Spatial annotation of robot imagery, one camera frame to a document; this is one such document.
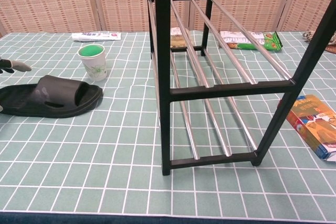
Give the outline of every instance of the slide sandal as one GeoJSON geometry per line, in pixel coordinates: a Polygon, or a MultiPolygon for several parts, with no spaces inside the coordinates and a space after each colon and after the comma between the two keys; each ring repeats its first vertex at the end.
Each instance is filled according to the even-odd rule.
{"type": "Polygon", "coordinates": [[[96,85],[46,75],[37,84],[0,89],[0,113],[69,118],[94,109],[102,93],[96,85]]]}

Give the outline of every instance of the black metal frame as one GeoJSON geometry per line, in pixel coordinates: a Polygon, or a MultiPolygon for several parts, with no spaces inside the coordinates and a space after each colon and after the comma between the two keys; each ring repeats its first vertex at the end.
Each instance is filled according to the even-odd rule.
{"type": "MultiPolygon", "coordinates": [[[[212,4],[213,0],[206,0],[205,15],[208,19],[211,18],[212,4]]],[[[291,78],[283,81],[266,81],[252,84],[249,82],[239,84],[218,84],[213,87],[200,85],[198,87],[189,88],[170,88],[171,53],[188,51],[188,49],[188,53],[190,53],[191,48],[186,47],[171,49],[170,47],[171,0],[148,0],[148,12],[151,57],[153,61],[153,69],[157,78],[156,85],[158,86],[156,87],[156,95],[160,116],[163,175],[169,175],[171,169],[209,164],[248,161],[251,162],[253,166],[260,165],[295,100],[318,63],[331,36],[336,30],[336,0],[331,0],[312,41],[308,45],[295,74],[291,78]],[[151,13],[153,13],[153,3],[155,3],[156,17],[159,18],[155,18],[154,15],[151,15],[151,13]],[[248,153],[236,153],[230,156],[215,155],[204,156],[199,159],[186,158],[170,160],[171,102],[266,93],[284,93],[284,95],[256,150],[248,153]]],[[[204,24],[202,44],[200,46],[193,47],[194,50],[201,51],[202,56],[207,53],[206,47],[208,33],[209,28],[207,24],[204,24]]]]}

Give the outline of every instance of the glove finger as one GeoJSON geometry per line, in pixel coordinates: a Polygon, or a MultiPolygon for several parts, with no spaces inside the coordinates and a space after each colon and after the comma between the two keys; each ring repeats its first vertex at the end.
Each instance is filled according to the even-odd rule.
{"type": "Polygon", "coordinates": [[[12,68],[17,70],[17,71],[20,71],[20,72],[29,72],[32,70],[32,68],[30,66],[28,66],[27,64],[21,62],[21,61],[18,61],[18,60],[12,60],[12,68]]]}
{"type": "Polygon", "coordinates": [[[4,68],[3,70],[5,70],[7,73],[14,73],[14,70],[11,68],[4,68]]]}

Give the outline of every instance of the paper cup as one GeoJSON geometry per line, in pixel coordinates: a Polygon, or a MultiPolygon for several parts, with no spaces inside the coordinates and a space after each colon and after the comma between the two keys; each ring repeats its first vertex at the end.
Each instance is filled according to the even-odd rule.
{"type": "Polygon", "coordinates": [[[98,44],[89,44],[77,52],[92,81],[101,81],[106,78],[105,48],[98,44]]]}

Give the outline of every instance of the orange box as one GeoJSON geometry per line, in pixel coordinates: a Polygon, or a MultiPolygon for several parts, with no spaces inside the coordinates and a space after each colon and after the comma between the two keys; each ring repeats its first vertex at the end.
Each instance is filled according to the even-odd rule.
{"type": "Polygon", "coordinates": [[[287,121],[304,141],[326,161],[336,161],[336,114],[315,95],[297,98],[287,121]]]}

